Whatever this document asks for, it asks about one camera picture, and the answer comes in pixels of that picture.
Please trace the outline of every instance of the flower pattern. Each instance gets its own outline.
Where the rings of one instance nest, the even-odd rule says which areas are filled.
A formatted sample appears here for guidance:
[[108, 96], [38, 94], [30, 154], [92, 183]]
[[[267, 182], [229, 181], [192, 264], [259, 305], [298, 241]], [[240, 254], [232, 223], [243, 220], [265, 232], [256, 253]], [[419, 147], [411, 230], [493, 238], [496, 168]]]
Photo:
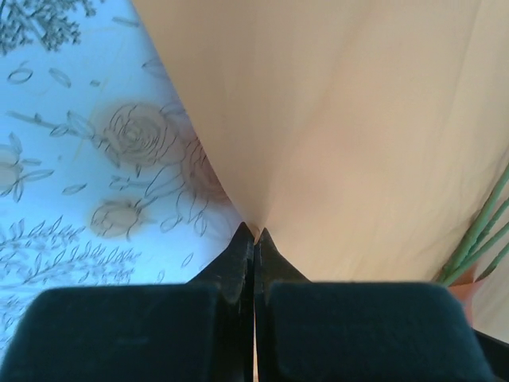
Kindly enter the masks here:
[[105, 201], [98, 207], [91, 219], [90, 229], [97, 236], [112, 238], [125, 236], [130, 240], [133, 230], [140, 228], [151, 220], [146, 218], [143, 209], [148, 206], [140, 205], [140, 201]]
[[0, 145], [0, 197], [12, 194], [14, 201], [19, 202], [27, 181], [39, 181], [52, 175], [53, 171], [35, 170], [25, 173], [25, 166], [39, 166], [41, 161], [37, 159], [22, 160], [21, 142], [12, 133], [9, 139], [9, 145]]
[[134, 166], [139, 175], [156, 163], [181, 162], [185, 151], [177, 140], [177, 129], [161, 111], [143, 103], [127, 104], [117, 110], [103, 132], [106, 154], [116, 166]]
[[229, 202], [198, 138], [188, 145], [188, 156], [182, 166], [182, 176], [190, 193], [207, 202]]
[[129, 284], [141, 252], [84, 241], [64, 218], [0, 223], [0, 363], [28, 305], [47, 287]]

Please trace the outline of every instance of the rose print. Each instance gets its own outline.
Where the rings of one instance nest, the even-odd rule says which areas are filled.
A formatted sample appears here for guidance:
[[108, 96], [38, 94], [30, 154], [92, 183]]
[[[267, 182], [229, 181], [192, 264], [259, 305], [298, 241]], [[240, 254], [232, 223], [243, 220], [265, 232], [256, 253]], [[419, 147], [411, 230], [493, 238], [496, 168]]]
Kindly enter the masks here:
[[90, 229], [97, 236], [104, 238], [125, 236], [130, 240], [130, 234], [133, 230], [151, 222], [143, 213], [143, 209], [154, 201], [152, 200], [144, 205], [140, 205], [140, 201], [137, 203], [132, 201], [105, 201], [95, 210], [91, 218]]
[[121, 107], [103, 132], [108, 142], [106, 154], [116, 166], [125, 162], [139, 174], [157, 162], [165, 165], [184, 159], [185, 151], [177, 129], [161, 111], [145, 104]]
[[0, 197], [10, 194], [16, 202], [21, 200], [25, 183], [38, 181], [53, 174], [52, 170], [36, 170], [25, 173], [24, 166], [39, 166], [37, 159], [21, 159], [23, 151], [16, 135], [10, 134], [9, 145], [0, 145]]

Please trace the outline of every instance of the green plant stem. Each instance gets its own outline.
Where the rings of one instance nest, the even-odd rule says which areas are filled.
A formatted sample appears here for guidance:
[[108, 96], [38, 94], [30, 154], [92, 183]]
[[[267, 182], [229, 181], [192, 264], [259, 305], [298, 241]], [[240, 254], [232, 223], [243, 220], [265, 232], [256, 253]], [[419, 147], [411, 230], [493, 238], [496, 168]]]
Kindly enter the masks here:
[[479, 234], [486, 228], [488, 220], [492, 215], [493, 209], [495, 208], [496, 202], [498, 201], [500, 194], [502, 193], [507, 181], [509, 180], [509, 163], [507, 164], [502, 176], [496, 182], [493, 187], [490, 196], [484, 202], [483, 208], [480, 210], [479, 215], [474, 220], [473, 224], [464, 234], [463, 239], [454, 250], [449, 261], [444, 265], [443, 271], [439, 276], [438, 281], [443, 282], [446, 279], [450, 279], [452, 274], [456, 274], [460, 265], [463, 264], [464, 260], [468, 257], [470, 249], [475, 244]]
[[462, 274], [464, 274], [472, 265], [476, 263], [478, 259], [484, 253], [486, 253], [489, 249], [493, 247], [493, 245], [499, 241], [506, 233], [509, 232], [509, 222], [506, 223], [493, 237], [488, 240], [479, 251], [469, 256], [455, 271], [451, 272], [450, 275], [445, 277], [443, 284], [448, 287], [452, 283], [454, 283]]
[[495, 227], [495, 224], [497, 221], [500, 220], [500, 217], [502, 217], [503, 213], [506, 212], [507, 207], [509, 207], [509, 197], [503, 201], [503, 203], [500, 205], [499, 209], [496, 210], [493, 217], [488, 221], [488, 224], [486, 224], [486, 227], [483, 229], [483, 231], [479, 234], [479, 237], [476, 240], [476, 243], [470, 248], [470, 251], [468, 252], [468, 256], [471, 256], [477, 248], [481, 245], [481, 243], [488, 237], [493, 227]]
[[505, 245], [504, 248], [502, 248], [502, 251], [499, 252], [499, 254], [493, 259], [493, 261], [488, 265], [488, 267], [483, 271], [483, 273], [480, 274], [480, 276], [477, 278], [477, 280], [482, 280], [487, 278], [494, 270], [495, 268], [500, 264], [502, 259], [505, 257], [505, 255], [509, 253], [509, 243]]

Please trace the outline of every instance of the orange pot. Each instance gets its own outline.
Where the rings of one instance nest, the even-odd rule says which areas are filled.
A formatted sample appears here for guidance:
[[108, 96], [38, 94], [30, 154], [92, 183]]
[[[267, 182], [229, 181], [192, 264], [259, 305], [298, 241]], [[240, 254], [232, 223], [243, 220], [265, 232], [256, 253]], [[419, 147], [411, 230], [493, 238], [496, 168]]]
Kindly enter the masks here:
[[477, 266], [473, 266], [468, 271], [466, 271], [458, 280], [456, 280], [452, 286], [449, 287], [449, 291], [463, 305], [465, 316], [467, 317], [467, 321], [470, 325], [473, 325], [473, 297], [476, 292], [483, 286], [484, 281], [486, 280], [474, 280], [476, 269]]

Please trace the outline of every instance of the leaf print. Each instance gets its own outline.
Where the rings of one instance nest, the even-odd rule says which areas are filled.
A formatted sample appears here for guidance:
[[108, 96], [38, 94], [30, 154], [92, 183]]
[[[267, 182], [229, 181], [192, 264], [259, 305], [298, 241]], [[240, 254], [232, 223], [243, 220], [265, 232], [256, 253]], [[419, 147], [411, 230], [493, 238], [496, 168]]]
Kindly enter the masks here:
[[69, 187], [66, 187], [62, 191], [62, 195], [74, 195], [75, 193], [78, 193], [79, 191], [81, 191], [85, 187], [87, 187], [86, 183], [83, 184], [83, 185], [70, 185]]
[[89, 240], [86, 244], [85, 244], [85, 250], [84, 252], [85, 253], [90, 253], [90, 251], [92, 250], [92, 242]]
[[9, 317], [7, 320], [6, 320], [6, 323], [5, 323], [5, 329], [8, 330], [12, 325], [14, 325], [14, 318], [12, 317]]
[[74, 231], [74, 234], [75, 235], [79, 235], [81, 232], [83, 232], [85, 230], [85, 227], [79, 227], [78, 229], [76, 229]]
[[231, 227], [229, 219], [217, 209], [207, 209], [203, 212], [203, 219], [207, 223], [205, 235], [209, 239], [219, 242], [230, 241], [233, 237], [234, 229]]
[[53, 170], [37, 170], [32, 171], [26, 175], [23, 175], [21, 179], [23, 181], [40, 181], [46, 177], [50, 177], [55, 171]]
[[92, 138], [95, 135], [95, 127], [74, 111], [68, 111], [67, 123], [71, 131], [75, 132], [81, 138]]
[[17, 223], [17, 233], [19, 237], [23, 236], [25, 233], [25, 219], [21, 219]]
[[33, 268], [34, 272], [33, 275], [36, 275], [41, 270], [41, 264], [42, 264], [42, 254], [39, 253], [37, 257], [35, 258], [35, 261], [33, 262]]
[[78, 283], [79, 284], [82, 284], [84, 283], [87, 279], [88, 279], [88, 275], [90, 274], [90, 271], [85, 273], [83, 276], [80, 277], [80, 279], [78, 280]]
[[155, 57], [151, 60], [148, 60], [146, 63], [142, 65], [142, 69], [149, 73], [151, 76], [156, 78], [167, 79], [168, 75], [166, 74], [166, 70], [164, 65], [162, 64], [159, 57]]
[[14, 70], [9, 74], [9, 76], [7, 77], [7, 82], [14, 85], [24, 84], [26, 81], [32, 78], [32, 75], [33, 70], [28, 68], [22, 68], [20, 65], [20, 68]]
[[200, 237], [203, 237], [205, 232], [207, 231], [207, 221], [204, 219], [203, 213], [196, 218], [194, 222], [194, 232]]
[[118, 191], [122, 191], [129, 187], [129, 178], [123, 179], [121, 177], [112, 177], [112, 181], [110, 183], [110, 189], [117, 189]]
[[183, 219], [182, 216], [178, 216], [178, 215], [169, 217], [168, 219], [163, 221], [161, 223], [161, 225], [159, 226], [161, 229], [161, 232], [167, 233], [167, 232], [171, 231], [182, 221], [182, 219]]
[[62, 123], [61, 125], [58, 125], [53, 130], [51, 130], [49, 135], [51, 135], [52, 137], [62, 137], [64, 135], [66, 135], [68, 132], [69, 132], [69, 126], [66, 125], [65, 123]]
[[145, 197], [167, 197], [184, 187], [184, 179], [178, 167], [165, 166], [157, 173], [156, 177], [149, 184], [145, 191]]
[[72, 226], [70, 224], [66, 225], [60, 230], [60, 233], [69, 232], [71, 230]]
[[65, 250], [63, 250], [61, 253], [56, 255], [55, 259], [53, 260], [53, 266], [58, 265], [58, 263], [62, 260], [64, 255], [65, 255]]
[[53, 223], [52, 227], [49, 229], [49, 234], [54, 233], [60, 227], [60, 223], [62, 223], [62, 216]]
[[18, 153], [18, 154], [21, 154], [21, 152], [23, 151], [22, 149], [22, 146], [21, 146], [21, 141], [19, 140], [19, 138], [16, 136], [15, 133], [10, 133], [9, 134], [9, 140], [10, 140], [10, 145], [13, 147], [13, 149]]
[[119, 16], [115, 16], [111, 20], [120, 25], [129, 26], [131, 28], [138, 28], [140, 26], [140, 23], [137, 22], [136, 20], [129, 20], [127, 18], [121, 18]]
[[38, 225], [36, 225], [29, 233], [29, 237], [35, 236], [37, 233], [41, 231], [41, 229], [45, 226], [45, 221], [40, 222]]
[[193, 220], [197, 219], [198, 216], [201, 216], [202, 212], [207, 208], [207, 205], [208, 201], [202, 201], [195, 193], [193, 193], [188, 222], [191, 223]]
[[12, 190], [13, 190], [12, 188], [6, 189], [3, 193], [0, 193], [0, 197], [6, 197], [12, 192]]
[[192, 257], [194, 256], [194, 252], [191, 252], [187, 257], [184, 259], [184, 261], [181, 264], [181, 269], [186, 268], [189, 263], [191, 263]]
[[12, 223], [10, 225], [10, 237], [12, 240], [17, 239], [17, 224], [16, 223]]
[[105, 149], [104, 153], [106, 154], [107, 158], [110, 159], [111, 163], [113, 163], [113, 165], [116, 168], [120, 168], [119, 154], [115, 150], [113, 150], [113, 147], [108, 146]]
[[25, 186], [23, 185], [22, 181], [19, 181], [14, 186], [13, 190], [13, 198], [16, 203], [18, 203], [21, 200], [21, 197], [23, 196], [23, 191], [25, 189]]
[[166, 272], [164, 269], [159, 271], [159, 273], [157, 274], [156, 283], [159, 283], [159, 284], [162, 283], [163, 280], [165, 279], [165, 274], [166, 274]]
[[21, 163], [26, 166], [39, 166], [41, 164], [41, 161], [39, 159], [29, 158], [29, 159], [23, 159], [21, 161]]
[[58, 82], [60, 85], [62, 85], [64, 88], [70, 88], [71, 87], [71, 79], [67, 74], [62, 72], [61, 70], [57, 68], [50, 68], [49, 69], [49, 75], [53, 77], [53, 79]]
[[115, 249], [113, 249], [113, 251], [110, 252], [110, 254], [108, 255], [107, 257], [107, 262], [109, 263], [110, 261], [112, 261], [115, 256], [117, 255], [117, 252], [119, 251], [119, 247], [115, 247]]

